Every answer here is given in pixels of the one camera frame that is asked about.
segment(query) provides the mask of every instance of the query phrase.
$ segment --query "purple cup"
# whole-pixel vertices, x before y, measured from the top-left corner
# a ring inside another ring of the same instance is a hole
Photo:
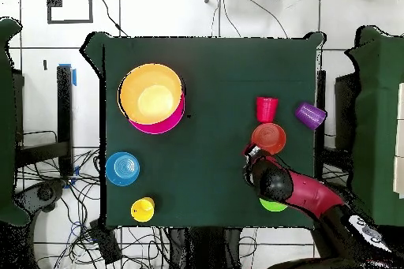
[[[294,114],[301,122],[303,122],[303,124],[313,131],[317,129],[327,117],[327,112],[322,111],[307,102],[303,102],[296,109]]]

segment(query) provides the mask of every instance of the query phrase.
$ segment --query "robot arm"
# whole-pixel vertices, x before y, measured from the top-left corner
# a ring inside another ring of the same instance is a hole
[[[245,180],[257,195],[306,213],[321,229],[337,257],[357,262],[359,267],[369,264],[403,267],[402,254],[393,253],[371,226],[370,219],[357,213],[331,188],[280,166],[274,157],[254,144],[246,148],[245,157]]]

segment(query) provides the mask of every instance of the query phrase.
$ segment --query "yellow cup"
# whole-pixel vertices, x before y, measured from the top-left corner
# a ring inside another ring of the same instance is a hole
[[[132,204],[130,214],[138,222],[148,222],[155,213],[155,202],[150,197],[143,197]]]

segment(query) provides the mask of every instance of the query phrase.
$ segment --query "plastic cup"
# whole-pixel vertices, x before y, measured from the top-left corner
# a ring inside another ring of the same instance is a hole
[[[150,125],[139,124],[134,121],[131,121],[130,119],[129,121],[135,128],[139,129],[141,132],[150,134],[161,134],[170,131],[173,127],[175,127],[181,120],[182,116],[184,115],[184,111],[185,111],[185,97],[184,94],[182,94],[180,104],[178,105],[175,112],[173,112],[172,115],[168,117],[168,119]]]
[[[278,99],[272,97],[256,98],[256,119],[260,123],[272,123],[276,114]]]
[[[262,206],[265,207],[265,209],[267,209],[270,212],[280,212],[287,208],[287,205],[285,204],[263,200],[262,198],[260,198],[260,202]]]
[[[327,112],[312,106],[307,102],[303,102],[296,109],[294,114],[303,124],[313,131],[317,129],[327,117]]]
[[[272,155],[279,153],[286,144],[285,131],[274,123],[258,125],[251,136],[251,142]]]
[[[106,175],[114,185],[121,187],[133,183],[140,172],[137,159],[127,152],[117,152],[107,160]]]
[[[130,208],[130,214],[137,222],[148,222],[155,214],[155,202],[150,197],[137,200]]]

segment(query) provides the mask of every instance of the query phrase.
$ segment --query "orange bowl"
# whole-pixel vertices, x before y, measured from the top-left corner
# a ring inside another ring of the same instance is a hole
[[[182,94],[175,71],[160,64],[145,64],[130,71],[118,89],[122,113],[139,124],[164,121],[177,109]]]
[[[252,143],[272,155],[279,153],[286,144],[285,131],[274,123],[258,125],[251,136]]]

